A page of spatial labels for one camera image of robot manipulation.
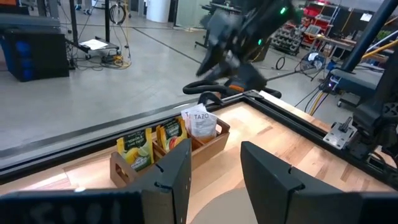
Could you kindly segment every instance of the tazo tea packet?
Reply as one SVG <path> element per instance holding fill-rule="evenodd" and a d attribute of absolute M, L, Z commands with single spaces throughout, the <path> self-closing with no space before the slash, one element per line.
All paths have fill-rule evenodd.
<path fill-rule="evenodd" d="M 185 122 L 182 118 L 174 118 L 156 127 L 157 142 L 169 152 L 182 140 L 187 138 Z"/>
<path fill-rule="evenodd" d="M 117 140 L 119 154 L 136 171 L 154 163 L 151 134 L 152 129 L 147 128 Z"/>
<path fill-rule="evenodd" d="M 191 124 L 190 124 L 189 114 L 192 111 L 207 111 L 207 110 L 206 110 L 206 107 L 203 106 L 203 103 L 200 103 L 198 105 L 192 106 L 191 108 L 187 108 L 187 109 L 181 111 L 181 117 L 185 121 L 185 127 L 187 128 L 188 132 L 191 132 Z"/>
<path fill-rule="evenodd" d="M 191 111 L 191 135 L 207 143 L 216 137 L 217 116 L 207 111 Z"/>

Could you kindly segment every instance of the white paper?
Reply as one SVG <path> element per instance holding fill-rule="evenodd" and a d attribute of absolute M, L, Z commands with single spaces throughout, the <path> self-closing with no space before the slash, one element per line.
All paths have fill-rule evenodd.
<path fill-rule="evenodd" d="M 106 47 L 108 44 L 105 44 L 104 42 L 101 42 L 101 41 L 96 40 L 96 39 L 91 39 L 91 40 L 87 40 L 85 42 L 80 43 L 80 45 L 87 46 L 91 50 L 98 50 L 98 49 L 101 49 L 103 47 Z"/>
<path fill-rule="evenodd" d="M 192 106 L 190 108 L 187 108 L 185 110 L 181 111 L 181 117 L 185 121 L 185 128 L 190 132 L 191 131 L 191 121 L 189 119 L 190 113 L 193 111 L 202 111 L 202 112 L 207 112 L 206 107 L 203 106 L 203 103 Z"/>
<path fill-rule="evenodd" d="M 205 111 L 192 111 L 189 117 L 192 136 L 197 138 L 216 136 L 216 115 Z"/>
<path fill-rule="evenodd" d="M 318 56 L 318 52 L 310 53 L 310 55 L 308 56 L 308 61 L 313 61 L 316 56 Z"/>
<path fill-rule="evenodd" d="M 369 22 L 372 19 L 372 14 L 364 13 L 361 16 L 362 21 Z"/>

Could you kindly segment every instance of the workbench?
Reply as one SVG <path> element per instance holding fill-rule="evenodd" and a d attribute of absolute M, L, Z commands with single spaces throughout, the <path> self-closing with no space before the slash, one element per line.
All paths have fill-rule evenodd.
<path fill-rule="evenodd" d="M 354 46 L 356 45 L 356 42 L 353 40 L 348 40 L 348 39 L 336 40 L 336 39 L 332 39 L 329 37 L 325 37 L 323 35 L 317 36 L 317 35 L 313 35 L 313 34 L 309 34 L 309 33 L 305 33 L 305 34 L 312 38 L 315 38 L 314 41 L 312 42 L 312 45 L 310 46 L 309 52 L 311 52 L 315 48 L 316 42 L 318 42 L 318 41 L 325 42 L 325 43 L 332 45 L 331 50 L 328 51 L 328 55 L 327 55 L 328 57 L 332 57 L 337 48 L 343 50 L 343 52 L 341 53 L 341 55 L 343 55 L 344 51 L 346 51 L 346 50 L 351 51 L 354 48 Z M 393 51 L 389 50 L 389 49 L 383 50 L 383 52 L 386 52 L 388 54 L 393 53 Z M 388 57 L 381 55 L 381 54 L 374 54 L 374 55 L 368 57 L 368 59 L 372 59 L 372 60 L 375 60 L 380 63 L 385 63 L 387 61 Z"/>
<path fill-rule="evenodd" d="M 329 124 L 280 99 L 267 93 L 262 93 L 262 96 L 321 129 L 330 129 Z M 208 161 L 202 161 L 203 164 L 192 172 L 187 223 L 213 198 L 244 187 L 239 153 L 242 141 L 251 141 L 298 169 L 344 191 L 393 191 L 245 102 L 224 107 L 214 114 L 231 126 L 230 135 L 223 151 Z M 1 186 L 0 194 L 13 190 L 114 188 L 109 178 L 109 157 L 114 151 L 116 146 L 9 182 Z"/>

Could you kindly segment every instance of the wooden caddy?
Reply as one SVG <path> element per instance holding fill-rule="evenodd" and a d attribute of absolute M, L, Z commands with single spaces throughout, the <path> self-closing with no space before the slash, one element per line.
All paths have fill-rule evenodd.
<path fill-rule="evenodd" d="M 192 140 L 192 170 L 224 150 L 229 136 L 229 125 L 220 119 L 217 119 L 217 125 L 221 127 L 221 131 L 217 131 L 217 137 L 206 144 L 188 134 L 188 137 Z M 156 137 L 153 137 L 152 145 L 154 160 L 157 162 L 166 155 L 166 152 L 158 145 Z M 150 167 L 151 166 L 136 172 L 118 152 L 113 152 L 111 154 L 111 180 L 117 187 L 125 187 L 134 182 L 135 178 L 145 173 Z"/>

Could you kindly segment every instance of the gray floor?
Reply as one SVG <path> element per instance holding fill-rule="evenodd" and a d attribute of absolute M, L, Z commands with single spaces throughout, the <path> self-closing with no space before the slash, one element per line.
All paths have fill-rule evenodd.
<path fill-rule="evenodd" d="M 94 35 L 104 36 L 102 10 L 94 10 L 81 41 Z M 60 8 L 61 21 L 68 19 Z M 77 13 L 79 24 L 87 16 Z M 70 72 L 69 78 L 18 82 L 10 73 L 0 72 L 0 150 L 21 146 L 93 125 L 125 118 L 197 96 L 182 93 L 182 87 L 197 80 L 195 72 L 205 49 L 194 48 L 194 41 L 202 41 L 204 32 L 173 30 L 171 24 L 158 24 L 144 18 L 129 20 L 128 42 L 132 65 L 126 70 L 93 69 Z M 125 45 L 120 28 L 112 29 L 111 41 L 118 44 L 115 33 Z M 265 77 L 279 73 L 271 69 L 282 54 L 270 50 L 261 66 Z M 284 69 L 293 70 L 299 61 L 289 57 Z M 301 74 L 269 82 L 269 88 L 282 92 L 282 99 L 295 105 L 309 94 L 318 82 Z M 315 114 L 326 123 L 343 121 L 351 112 L 337 108 L 338 99 L 329 96 Z M 298 106 L 303 109 L 307 101 Z"/>

